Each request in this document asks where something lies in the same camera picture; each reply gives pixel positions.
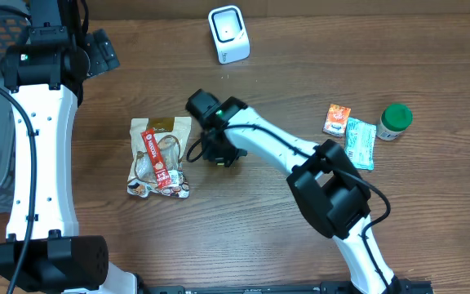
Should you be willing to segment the beige PanTree snack pouch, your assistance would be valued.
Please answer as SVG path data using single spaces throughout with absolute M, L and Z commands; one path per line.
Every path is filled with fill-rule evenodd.
M 131 150 L 133 161 L 126 185 L 129 194 L 147 198 L 160 194 L 172 198 L 187 198 L 189 184 L 183 172 L 183 161 L 191 132 L 190 117 L 133 118 L 131 120 Z M 159 189 L 153 167 L 141 133 L 153 129 L 158 148 L 166 164 L 172 183 Z

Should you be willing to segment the red Nescafe coffee stick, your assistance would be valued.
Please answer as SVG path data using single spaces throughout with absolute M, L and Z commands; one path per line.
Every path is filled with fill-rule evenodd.
M 158 148 L 154 130 L 148 129 L 143 131 L 141 136 L 153 167 L 157 186 L 159 189 L 164 189 L 169 186 L 172 181 L 171 176 L 166 169 L 164 158 L 162 157 L 161 151 Z

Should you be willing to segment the orange snack box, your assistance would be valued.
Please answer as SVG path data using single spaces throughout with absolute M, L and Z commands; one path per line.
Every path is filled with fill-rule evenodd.
M 342 137 L 345 133 L 351 109 L 331 104 L 322 131 L 332 136 Z

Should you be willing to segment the teal tissue pack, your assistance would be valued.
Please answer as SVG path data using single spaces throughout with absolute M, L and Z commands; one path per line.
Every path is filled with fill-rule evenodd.
M 349 118 L 344 151 L 356 169 L 373 171 L 376 126 Z

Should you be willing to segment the green lid jar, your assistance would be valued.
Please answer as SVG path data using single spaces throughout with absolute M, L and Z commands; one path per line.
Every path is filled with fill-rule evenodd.
M 391 104 L 382 112 L 376 135 L 381 140 L 395 140 L 412 122 L 413 114 L 407 105 Z

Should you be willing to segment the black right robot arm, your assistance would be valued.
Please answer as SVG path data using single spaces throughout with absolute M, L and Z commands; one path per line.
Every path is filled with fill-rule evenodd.
M 372 219 L 368 202 L 379 190 L 363 180 L 344 149 L 333 140 L 302 140 L 230 97 L 220 102 L 197 90 L 185 105 L 202 128 L 199 158 L 230 167 L 254 154 L 280 171 L 304 219 L 332 239 L 360 293 L 396 293 L 396 275 L 384 261 L 372 234 L 382 218 Z

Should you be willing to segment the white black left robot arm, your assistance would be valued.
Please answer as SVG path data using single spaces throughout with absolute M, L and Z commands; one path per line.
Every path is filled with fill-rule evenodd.
M 119 65 L 103 30 L 90 32 L 84 0 L 32 1 L 22 42 L 7 48 L 0 94 L 15 120 L 15 189 L 0 275 L 8 291 L 142 293 L 142 279 L 82 236 L 73 205 L 71 140 L 83 83 Z

